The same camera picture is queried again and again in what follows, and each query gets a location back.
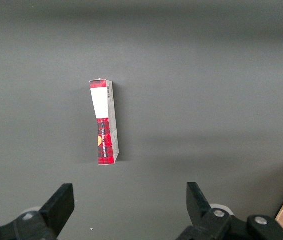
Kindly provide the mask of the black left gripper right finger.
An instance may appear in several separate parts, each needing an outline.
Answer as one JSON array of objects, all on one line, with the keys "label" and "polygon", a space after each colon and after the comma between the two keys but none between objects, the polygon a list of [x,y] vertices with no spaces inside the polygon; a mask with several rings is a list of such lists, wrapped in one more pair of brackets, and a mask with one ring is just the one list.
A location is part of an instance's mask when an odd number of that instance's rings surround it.
[{"label": "black left gripper right finger", "polygon": [[272,217],[251,215],[242,221],[220,207],[211,207],[196,182],[188,182],[186,206],[192,222],[179,240],[283,240],[283,228]]}]

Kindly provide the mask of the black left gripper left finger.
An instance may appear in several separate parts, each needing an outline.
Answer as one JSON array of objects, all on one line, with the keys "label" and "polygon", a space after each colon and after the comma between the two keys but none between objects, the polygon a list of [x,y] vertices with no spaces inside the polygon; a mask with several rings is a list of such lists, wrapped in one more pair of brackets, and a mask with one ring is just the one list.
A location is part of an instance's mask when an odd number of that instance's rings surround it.
[{"label": "black left gripper left finger", "polygon": [[74,187],[63,184],[38,210],[0,226],[0,240],[56,240],[75,209]]}]

